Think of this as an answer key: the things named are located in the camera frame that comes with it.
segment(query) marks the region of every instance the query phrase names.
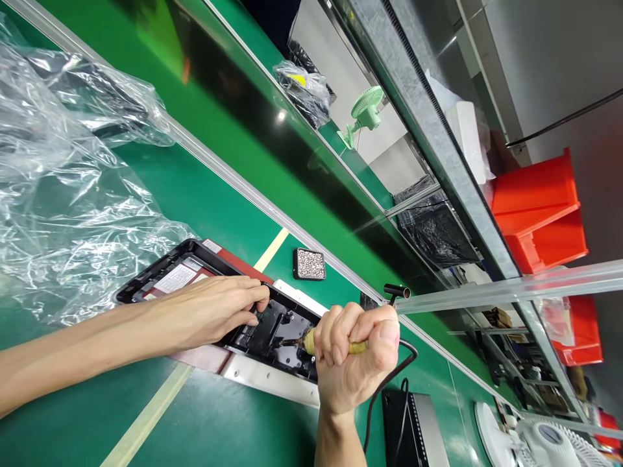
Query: red storage bin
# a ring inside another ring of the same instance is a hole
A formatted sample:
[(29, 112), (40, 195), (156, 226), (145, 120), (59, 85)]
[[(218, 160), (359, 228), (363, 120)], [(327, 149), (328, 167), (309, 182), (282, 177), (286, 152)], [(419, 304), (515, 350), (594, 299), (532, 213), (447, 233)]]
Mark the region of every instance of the red storage bin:
[(590, 365), (604, 361), (602, 341), (599, 338), (597, 310), (591, 295), (569, 297), (571, 306), (571, 327), (576, 339), (573, 347), (552, 341), (560, 361), (566, 366)]
[[(599, 426), (610, 429), (618, 429), (617, 419), (603, 410), (599, 409)], [(595, 435), (595, 439), (607, 448), (618, 451), (621, 448), (621, 440), (608, 438), (602, 435)]]
[(569, 148), (500, 175), (492, 211), (521, 272), (536, 274), (586, 255)]

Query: soldering iron handle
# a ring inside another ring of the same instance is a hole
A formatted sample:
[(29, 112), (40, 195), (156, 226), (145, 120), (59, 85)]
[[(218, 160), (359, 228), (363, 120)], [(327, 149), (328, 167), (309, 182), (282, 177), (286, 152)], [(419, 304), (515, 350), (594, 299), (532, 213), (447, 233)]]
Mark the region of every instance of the soldering iron handle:
[[(307, 334), (305, 334), (305, 338), (303, 338), (303, 348), (310, 355), (315, 355), (316, 349), (313, 343), (313, 332), (315, 329), (311, 329)], [(348, 347), (348, 353), (362, 353), (368, 348), (368, 344), (366, 342), (351, 342)]]

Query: small fan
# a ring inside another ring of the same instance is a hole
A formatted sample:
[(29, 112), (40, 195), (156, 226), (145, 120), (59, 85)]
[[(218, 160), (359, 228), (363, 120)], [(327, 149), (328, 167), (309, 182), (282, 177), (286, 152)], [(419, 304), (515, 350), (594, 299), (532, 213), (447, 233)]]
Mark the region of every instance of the small fan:
[(611, 467), (600, 452), (568, 428), (528, 416), (517, 423), (516, 431), (507, 435), (498, 428), (491, 408), (476, 404), (478, 431), (485, 451), (494, 467)]
[(350, 116), (355, 119), (355, 126), (346, 126), (346, 134), (341, 131), (337, 132), (339, 137), (344, 141), (348, 149), (353, 149), (355, 144), (355, 132), (360, 128), (366, 127), (374, 130), (381, 123), (381, 117), (376, 107), (383, 100), (385, 93), (380, 86), (374, 86), (367, 89), (359, 96), (357, 102), (352, 107)]

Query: person's left hand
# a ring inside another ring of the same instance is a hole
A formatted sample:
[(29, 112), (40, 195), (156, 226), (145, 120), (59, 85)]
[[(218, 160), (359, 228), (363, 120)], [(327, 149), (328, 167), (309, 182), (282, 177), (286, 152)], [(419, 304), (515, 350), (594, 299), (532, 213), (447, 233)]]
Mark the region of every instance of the person's left hand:
[(257, 305), (263, 312), (269, 300), (268, 287), (257, 279), (216, 276), (130, 307), (139, 311), (134, 319), (138, 338), (164, 355), (217, 342), (238, 326), (257, 326), (250, 310)]

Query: white fan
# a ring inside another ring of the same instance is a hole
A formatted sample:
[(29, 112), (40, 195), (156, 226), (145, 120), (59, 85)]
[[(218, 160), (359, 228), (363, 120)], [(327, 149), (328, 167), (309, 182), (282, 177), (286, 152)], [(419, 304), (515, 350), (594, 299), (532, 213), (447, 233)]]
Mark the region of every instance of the white fan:
[(523, 418), (510, 435), (501, 431), (491, 408), (476, 404), (480, 437), (493, 467), (612, 467), (600, 452), (573, 431), (538, 416)]

